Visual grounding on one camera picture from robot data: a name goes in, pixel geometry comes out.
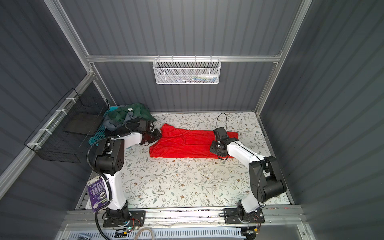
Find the red t shirt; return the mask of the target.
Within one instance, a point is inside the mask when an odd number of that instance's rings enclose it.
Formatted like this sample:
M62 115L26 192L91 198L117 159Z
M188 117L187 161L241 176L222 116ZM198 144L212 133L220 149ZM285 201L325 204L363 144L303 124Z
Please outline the red t shirt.
M213 131L185 130L164 124L162 137L150 147L151 158L216 159L210 152L215 140Z

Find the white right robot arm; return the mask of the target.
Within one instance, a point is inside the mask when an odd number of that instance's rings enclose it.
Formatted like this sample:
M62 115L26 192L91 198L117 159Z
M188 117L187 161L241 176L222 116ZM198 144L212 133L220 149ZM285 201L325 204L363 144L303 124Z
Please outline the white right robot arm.
M275 198L287 190L287 184L278 160L265 157L247 148L237 138L231 138L223 127L214 130L210 152L226 161L233 157L249 170L251 192L237 206L236 216L246 221L262 207L262 203Z

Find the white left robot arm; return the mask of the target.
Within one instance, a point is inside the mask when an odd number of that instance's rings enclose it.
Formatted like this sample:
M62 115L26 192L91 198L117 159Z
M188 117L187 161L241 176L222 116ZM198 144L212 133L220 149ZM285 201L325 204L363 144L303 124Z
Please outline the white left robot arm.
M135 145L156 142L162 137L150 120L133 119L93 143L87 152L87 162L98 174L87 183L93 212L106 209L104 221L119 225L131 220L123 192L121 170L125 162L125 149Z

